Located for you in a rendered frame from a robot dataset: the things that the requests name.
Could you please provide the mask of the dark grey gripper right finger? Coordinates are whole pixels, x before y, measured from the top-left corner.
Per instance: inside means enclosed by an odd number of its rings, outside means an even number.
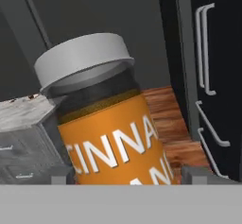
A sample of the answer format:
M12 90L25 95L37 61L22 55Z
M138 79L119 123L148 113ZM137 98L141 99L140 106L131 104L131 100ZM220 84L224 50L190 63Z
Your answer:
M238 181L219 177L204 167L184 165L181 168L181 183L192 185L237 185Z

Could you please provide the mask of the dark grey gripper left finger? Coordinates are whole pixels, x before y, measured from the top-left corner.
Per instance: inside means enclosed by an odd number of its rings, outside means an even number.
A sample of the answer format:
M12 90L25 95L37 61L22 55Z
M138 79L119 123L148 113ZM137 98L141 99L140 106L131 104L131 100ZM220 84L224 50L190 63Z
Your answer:
M55 166L42 174L38 180L38 184L66 185L74 184L75 171L71 166Z

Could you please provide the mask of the orange cinnamon bottle grey lid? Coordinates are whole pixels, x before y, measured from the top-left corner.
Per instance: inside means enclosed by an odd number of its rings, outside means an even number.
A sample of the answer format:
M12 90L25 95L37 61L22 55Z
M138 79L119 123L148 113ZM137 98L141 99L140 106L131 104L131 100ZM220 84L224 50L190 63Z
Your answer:
M123 38L96 33L60 43L35 63L57 105L60 137L79 184L175 184Z

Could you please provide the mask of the grey drawer cabinet marble top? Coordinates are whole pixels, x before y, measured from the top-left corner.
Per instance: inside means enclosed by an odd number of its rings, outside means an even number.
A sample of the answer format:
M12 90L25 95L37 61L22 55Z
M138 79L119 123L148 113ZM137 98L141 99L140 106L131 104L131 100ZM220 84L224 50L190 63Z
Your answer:
M0 102L0 184L38 184L55 166L71 166L58 130L58 103L39 95Z

